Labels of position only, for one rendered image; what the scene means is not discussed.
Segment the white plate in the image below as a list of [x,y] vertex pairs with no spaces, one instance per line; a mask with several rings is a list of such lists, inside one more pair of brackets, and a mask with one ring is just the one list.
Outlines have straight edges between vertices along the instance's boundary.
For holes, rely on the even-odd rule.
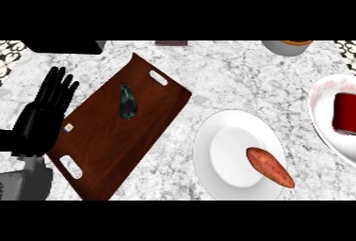
[[268,125],[248,112],[224,110],[202,123],[193,164],[202,187],[215,200],[274,200],[282,186],[252,168],[246,148],[271,153],[286,167],[285,153]]

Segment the white bowl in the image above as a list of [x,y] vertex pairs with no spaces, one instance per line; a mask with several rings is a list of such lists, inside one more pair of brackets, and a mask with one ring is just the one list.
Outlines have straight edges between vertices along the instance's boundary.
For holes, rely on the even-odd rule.
[[308,115],[325,145],[356,168],[356,136],[338,133],[332,127],[333,99],[339,92],[356,94],[356,76],[330,74],[313,84],[307,98]]

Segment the red can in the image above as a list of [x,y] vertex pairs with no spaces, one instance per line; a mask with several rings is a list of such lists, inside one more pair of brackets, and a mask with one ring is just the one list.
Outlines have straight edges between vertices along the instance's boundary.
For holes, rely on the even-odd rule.
[[356,94],[339,92],[335,95],[332,127],[335,131],[356,135]]

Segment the dark green vegetable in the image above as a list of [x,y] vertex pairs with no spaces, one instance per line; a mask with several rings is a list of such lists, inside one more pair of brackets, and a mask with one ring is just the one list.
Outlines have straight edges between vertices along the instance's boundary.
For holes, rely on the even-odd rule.
[[119,86],[119,116],[124,120],[130,120],[135,116],[137,104],[130,90],[130,86]]

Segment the small dark red object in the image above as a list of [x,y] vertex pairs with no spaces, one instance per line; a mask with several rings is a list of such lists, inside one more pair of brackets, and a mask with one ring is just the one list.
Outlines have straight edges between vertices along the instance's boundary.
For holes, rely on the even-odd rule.
[[156,46],[187,46],[187,40],[156,40]]

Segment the brown wooden cutting board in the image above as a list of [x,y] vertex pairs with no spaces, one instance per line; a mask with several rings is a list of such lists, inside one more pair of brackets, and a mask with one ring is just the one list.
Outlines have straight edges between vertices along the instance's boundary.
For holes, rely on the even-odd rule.
[[[174,80],[165,84],[153,80],[150,73],[156,71],[140,56],[132,56],[63,120],[47,155],[85,200],[110,198],[190,98],[190,91]],[[131,120],[119,117],[122,84],[137,101]],[[66,123],[73,125],[67,133]]]

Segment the black appliance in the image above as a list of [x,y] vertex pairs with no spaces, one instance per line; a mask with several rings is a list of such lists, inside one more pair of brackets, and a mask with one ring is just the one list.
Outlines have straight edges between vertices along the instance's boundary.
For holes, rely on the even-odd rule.
[[36,53],[99,55],[103,40],[23,40],[25,46]]

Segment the orange sweet potato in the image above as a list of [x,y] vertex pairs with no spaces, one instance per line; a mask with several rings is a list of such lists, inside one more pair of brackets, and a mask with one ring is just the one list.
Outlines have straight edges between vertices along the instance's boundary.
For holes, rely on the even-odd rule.
[[246,158],[252,168],[279,185],[295,187],[293,179],[273,155],[260,148],[246,148]]

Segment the grey pot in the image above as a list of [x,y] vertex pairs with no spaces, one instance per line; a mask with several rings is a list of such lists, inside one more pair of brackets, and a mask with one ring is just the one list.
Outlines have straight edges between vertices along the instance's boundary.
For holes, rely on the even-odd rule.
[[298,56],[308,45],[310,40],[262,40],[265,48],[279,56]]

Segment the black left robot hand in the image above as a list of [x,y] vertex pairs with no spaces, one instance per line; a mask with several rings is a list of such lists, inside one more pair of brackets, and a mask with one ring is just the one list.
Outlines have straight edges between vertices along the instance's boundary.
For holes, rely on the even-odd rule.
[[0,129],[0,152],[32,157],[51,150],[78,85],[72,75],[65,74],[63,67],[50,69],[35,99],[25,105],[13,128]]

